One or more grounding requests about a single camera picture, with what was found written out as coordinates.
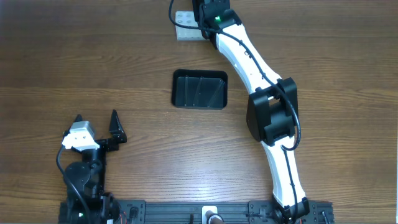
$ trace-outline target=tabletop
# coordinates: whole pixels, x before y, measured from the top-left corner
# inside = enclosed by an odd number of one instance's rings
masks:
[[[174,11],[191,10],[176,0]],[[272,197],[248,93],[209,42],[179,42],[169,0],[0,3],[0,222],[57,222],[66,186],[55,156],[80,113],[107,138],[113,109],[127,143],[110,152],[106,190],[148,202]],[[337,222],[396,216],[398,2],[231,0],[269,66],[298,86],[295,152],[310,200]],[[171,104],[176,69],[223,70],[228,105]],[[64,167],[80,155],[66,151]]]

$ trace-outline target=wire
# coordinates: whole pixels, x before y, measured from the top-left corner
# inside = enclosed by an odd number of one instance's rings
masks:
[[[58,151],[57,154],[57,166],[58,169],[60,169],[62,175],[63,175],[63,179],[65,180],[67,186],[69,186],[70,188],[72,188],[72,190],[75,192],[76,196],[78,197],[78,199],[80,200],[81,204],[83,205],[83,207],[85,208],[85,212],[86,212],[86,219],[88,220],[88,223],[91,224],[91,218],[90,218],[90,209],[87,206],[87,203],[85,202],[85,200],[83,199],[83,197],[80,195],[79,191],[77,191],[76,187],[74,186],[74,184],[70,181],[70,179],[68,178],[68,176],[66,175],[65,171],[62,169],[61,163],[60,163],[60,156],[62,151],[65,149],[65,146],[61,146],[60,150]]]
[[[296,148],[299,146],[300,144],[300,140],[301,140],[301,125],[300,125],[300,121],[299,121],[299,116],[297,115],[296,110],[293,107],[292,102],[290,102],[289,98],[286,96],[286,94],[275,84],[273,83],[268,77],[267,75],[264,73],[264,71],[262,70],[261,66],[259,65],[257,59],[254,57],[254,55],[252,54],[252,52],[250,51],[249,47],[246,46],[246,44],[243,43],[242,40],[239,40],[238,38],[234,37],[231,34],[227,34],[224,31],[220,30],[216,30],[216,29],[212,29],[212,28],[207,28],[207,27],[193,27],[193,26],[185,26],[185,25],[181,25],[176,23],[173,18],[172,18],[172,6],[173,6],[174,0],[170,1],[170,6],[169,6],[169,19],[172,22],[172,24],[174,24],[175,26],[181,27],[181,28],[185,28],[185,29],[195,29],[195,30],[202,30],[205,32],[212,32],[212,33],[216,33],[216,34],[222,34],[225,35],[233,40],[235,40],[236,42],[238,42],[242,47],[245,48],[247,56],[249,56],[253,62],[256,64],[256,67],[259,69],[260,74],[262,75],[262,77],[270,84],[270,86],[272,86],[280,95],[280,97],[282,97],[282,99],[287,103],[287,106],[289,107],[290,113],[293,116],[293,120],[297,126],[297,138],[296,141],[294,142],[293,147],[291,148],[287,148],[285,146],[280,146],[285,154],[285,159],[286,159],[286,164],[287,164],[287,170],[289,172],[289,177],[290,177],[290,184],[292,186],[293,189],[293,194],[294,194],[294,200],[295,200],[295,215],[293,220],[295,220],[295,216],[297,215],[298,212],[298,205],[297,205],[297,195],[296,195],[296,190],[294,187],[294,183],[293,183],[293,178],[292,178],[292,171],[290,170],[290,164],[289,164],[289,159],[287,157],[287,151],[294,151],[296,150]]]

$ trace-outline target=white arm segment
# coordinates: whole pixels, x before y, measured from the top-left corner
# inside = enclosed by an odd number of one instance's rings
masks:
[[[243,25],[232,25],[224,28],[223,31],[235,36],[239,40],[242,40],[243,43],[249,47],[250,51],[259,62],[267,77],[272,82],[277,83],[277,79],[281,77],[276,74],[276,72],[274,72],[259,55],[257,50],[250,42]],[[249,94],[254,93],[258,87],[265,89],[270,86],[266,80],[262,79],[260,71],[258,70],[254,61],[245,53],[246,50],[244,47],[240,46],[235,40],[222,34],[217,34],[216,41],[218,50],[232,63],[236,72],[239,74],[244,85],[246,86]],[[269,167],[271,168],[272,181],[274,183],[274,197],[283,207],[287,205],[295,205],[293,190],[292,186],[290,185],[289,173],[287,171],[285,155],[283,150],[280,148],[281,145],[292,147],[294,145],[294,137],[280,139],[276,141],[275,145],[272,147],[266,145],[263,141],[261,143],[264,146]],[[297,173],[296,162],[294,159],[294,152],[288,151],[287,156],[289,158],[290,170],[292,172],[293,182],[296,189],[297,203],[300,203],[302,198],[305,197],[305,193],[300,185],[299,175]]]

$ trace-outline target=wooden table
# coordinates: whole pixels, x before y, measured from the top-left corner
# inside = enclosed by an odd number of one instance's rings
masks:
[[[298,85],[295,155],[311,200],[337,222],[396,215],[398,2],[231,2],[267,63]],[[272,178],[246,126],[248,94],[209,42],[177,42],[168,0],[5,0],[0,17],[0,222],[57,222],[55,164],[81,113],[108,137],[116,109],[128,143],[108,155],[106,189],[148,202],[269,200]],[[175,10],[190,10],[179,0]],[[228,105],[170,103],[178,68],[224,70]],[[64,166],[80,160],[67,151]]]

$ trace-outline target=cable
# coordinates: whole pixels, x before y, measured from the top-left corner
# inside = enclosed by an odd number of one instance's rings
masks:
[[[88,224],[91,224],[91,218],[90,218],[90,209],[87,206],[87,203],[85,202],[84,198],[80,195],[79,191],[77,191],[76,187],[74,186],[74,184],[70,181],[70,179],[68,178],[68,176],[66,175],[65,171],[62,169],[61,167],[61,163],[60,163],[60,156],[62,151],[65,149],[65,146],[61,146],[60,150],[58,151],[57,154],[57,166],[58,169],[60,169],[62,175],[63,175],[63,179],[65,180],[67,186],[69,186],[70,188],[73,189],[73,191],[75,192],[76,196],[79,198],[81,204],[83,205],[83,207],[85,208],[85,212],[86,212],[86,219],[88,220]]]
[[[193,26],[185,26],[185,25],[181,25],[176,23],[173,18],[172,18],[172,6],[173,6],[174,0],[170,1],[170,6],[169,6],[169,19],[172,22],[172,24],[174,24],[175,26],[181,27],[181,28],[185,28],[185,29],[195,29],[195,30],[202,30],[205,32],[212,32],[212,33],[216,33],[216,34],[222,34],[225,35],[233,40],[235,40],[236,42],[238,42],[242,47],[245,48],[246,53],[248,54],[248,56],[253,60],[253,62],[256,64],[257,68],[260,71],[260,74],[262,75],[262,77],[270,84],[270,86],[272,86],[274,89],[276,89],[276,91],[278,92],[278,94],[282,97],[282,99],[287,103],[287,106],[289,107],[290,112],[292,113],[293,116],[293,120],[297,126],[297,138],[296,141],[293,145],[293,147],[291,148],[287,148],[285,146],[280,146],[285,154],[285,159],[286,159],[286,164],[287,164],[287,171],[289,172],[289,177],[290,177],[290,184],[292,186],[293,189],[293,195],[294,195],[294,200],[295,200],[295,215],[293,217],[293,223],[295,223],[295,216],[297,215],[298,212],[298,205],[297,205],[297,194],[296,194],[296,189],[294,187],[294,183],[293,183],[293,177],[292,177],[292,171],[290,170],[290,164],[289,164],[289,159],[287,157],[287,151],[294,151],[296,150],[296,148],[299,146],[300,144],[300,140],[301,140],[301,125],[300,125],[300,121],[299,121],[299,116],[297,115],[296,110],[294,109],[292,102],[290,102],[289,98],[286,96],[286,94],[276,85],[274,84],[268,77],[267,75],[264,73],[264,71],[262,70],[261,66],[259,65],[257,59],[253,56],[252,52],[250,51],[249,47],[246,46],[246,44],[243,43],[242,40],[239,40],[238,38],[234,37],[231,34],[227,34],[224,31],[220,30],[216,30],[216,29],[212,29],[212,28],[207,28],[207,27],[193,27]]]

